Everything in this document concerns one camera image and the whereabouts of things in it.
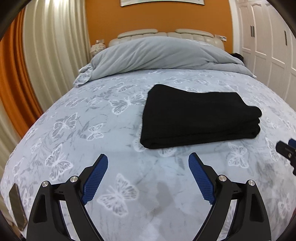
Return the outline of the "cream padded headboard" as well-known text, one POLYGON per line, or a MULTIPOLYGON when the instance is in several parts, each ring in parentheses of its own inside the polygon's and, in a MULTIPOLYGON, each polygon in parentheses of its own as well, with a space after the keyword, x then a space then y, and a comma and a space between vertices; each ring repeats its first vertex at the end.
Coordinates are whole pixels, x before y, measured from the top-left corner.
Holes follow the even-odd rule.
POLYGON ((195 41, 205 42, 215 47, 218 47, 222 50, 225 50, 224 44, 219 38, 215 37, 209 32, 194 30, 194 29, 176 29, 175 32, 167 32, 167 33, 159 32, 157 29, 134 30, 134 31, 124 32, 119 34, 116 39, 113 39, 109 42, 108 46, 111 47, 127 41, 131 41, 139 38, 155 37, 155 36, 195 40, 195 41))

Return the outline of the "dark smartphone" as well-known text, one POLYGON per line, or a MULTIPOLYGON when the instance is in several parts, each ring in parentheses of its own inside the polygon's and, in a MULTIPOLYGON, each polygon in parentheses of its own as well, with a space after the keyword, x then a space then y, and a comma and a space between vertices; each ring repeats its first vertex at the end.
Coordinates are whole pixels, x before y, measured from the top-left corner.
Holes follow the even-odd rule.
POLYGON ((20 231, 24 231, 25 227, 28 224, 28 221, 23 209, 18 186, 15 183, 10 189, 9 198, 13 216, 16 221, 16 226, 20 231))

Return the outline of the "white wardrobe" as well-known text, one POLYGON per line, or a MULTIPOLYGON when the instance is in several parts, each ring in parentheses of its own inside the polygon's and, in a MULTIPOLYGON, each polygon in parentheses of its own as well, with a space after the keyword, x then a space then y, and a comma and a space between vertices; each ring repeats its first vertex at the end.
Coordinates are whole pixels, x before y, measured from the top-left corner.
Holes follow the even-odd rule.
POLYGON ((295 108, 295 36, 268 1, 235 3, 245 66, 295 108))

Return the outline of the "orange curtain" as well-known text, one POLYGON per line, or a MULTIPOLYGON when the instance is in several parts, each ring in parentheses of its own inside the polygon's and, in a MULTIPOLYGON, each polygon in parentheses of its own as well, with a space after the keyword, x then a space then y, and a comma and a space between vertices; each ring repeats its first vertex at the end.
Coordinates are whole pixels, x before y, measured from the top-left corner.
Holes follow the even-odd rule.
POLYGON ((43 114, 23 53, 22 9, 1 40, 1 101, 13 127, 23 137, 43 114))

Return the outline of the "cream curtain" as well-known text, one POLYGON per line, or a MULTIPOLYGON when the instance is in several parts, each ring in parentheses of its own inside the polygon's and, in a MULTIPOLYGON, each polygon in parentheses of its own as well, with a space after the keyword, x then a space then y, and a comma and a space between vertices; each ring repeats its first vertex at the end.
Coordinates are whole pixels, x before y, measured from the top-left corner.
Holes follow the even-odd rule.
MULTIPOLYGON (((85 7, 85 1, 28 1, 21 8, 25 63, 43 113, 72 88, 90 59, 85 7)), ((1 101, 1 154, 9 155, 21 138, 1 101)))

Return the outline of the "framed wall painting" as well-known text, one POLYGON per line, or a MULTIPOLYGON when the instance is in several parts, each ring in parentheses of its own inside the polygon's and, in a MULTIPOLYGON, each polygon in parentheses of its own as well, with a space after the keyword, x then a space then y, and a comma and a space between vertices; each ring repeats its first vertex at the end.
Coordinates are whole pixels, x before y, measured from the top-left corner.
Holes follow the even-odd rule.
POLYGON ((204 0, 120 0, 120 6, 131 6, 133 4, 145 4, 145 3, 189 3, 204 6, 204 0))

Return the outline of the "grey duvet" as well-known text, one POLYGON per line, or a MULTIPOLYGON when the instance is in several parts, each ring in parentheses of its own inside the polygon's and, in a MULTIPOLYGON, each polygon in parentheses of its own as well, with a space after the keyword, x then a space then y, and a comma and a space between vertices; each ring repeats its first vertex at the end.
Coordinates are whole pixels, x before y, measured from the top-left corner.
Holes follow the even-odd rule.
POLYGON ((148 69, 209 69, 254 76, 241 60, 214 45, 156 36, 130 40, 102 50, 79 70, 73 85, 80 87, 107 76, 148 69))

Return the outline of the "black pants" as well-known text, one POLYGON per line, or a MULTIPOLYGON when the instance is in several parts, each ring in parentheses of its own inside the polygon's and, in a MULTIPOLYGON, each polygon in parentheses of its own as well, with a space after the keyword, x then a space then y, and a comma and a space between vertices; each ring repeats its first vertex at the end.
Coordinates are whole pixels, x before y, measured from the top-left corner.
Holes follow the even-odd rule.
POLYGON ((157 84, 147 95, 140 143, 163 149, 252 139, 261 116, 236 92, 195 93, 157 84))

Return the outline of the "butterfly print bed sheet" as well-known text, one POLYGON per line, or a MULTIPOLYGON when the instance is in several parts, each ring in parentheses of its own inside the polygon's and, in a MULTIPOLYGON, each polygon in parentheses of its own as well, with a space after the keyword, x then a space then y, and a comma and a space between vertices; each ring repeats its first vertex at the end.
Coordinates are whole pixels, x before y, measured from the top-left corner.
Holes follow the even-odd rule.
POLYGON ((189 154, 235 182, 256 182, 272 239, 295 210, 295 176, 278 141, 295 138, 295 111, 254 78, 214 70, 143 70, 113 75, 71 89, 29 129, 11 153, 1 195, 18 186, 29 215, 40 184, 63 183, 100 154, 108 169, 86 209, 104 240, 192 240, 210 204, 189 170, 189 154), (262 111, 252 140, 149 150, 140 144, 147 92, 164 84, 189 92, 237 92, 262 111))

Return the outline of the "bedside lamp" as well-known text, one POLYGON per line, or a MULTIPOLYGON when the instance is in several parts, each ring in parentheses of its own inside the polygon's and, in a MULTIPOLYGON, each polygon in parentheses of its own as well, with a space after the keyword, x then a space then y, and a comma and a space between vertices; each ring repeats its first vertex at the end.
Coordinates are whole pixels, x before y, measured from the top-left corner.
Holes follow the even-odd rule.
POLYGON ((95 44, 90 47, 90 55, 93 58, 96 54, 101 52, 106 48, 105 41, 102 40, 96 40, 95 44))

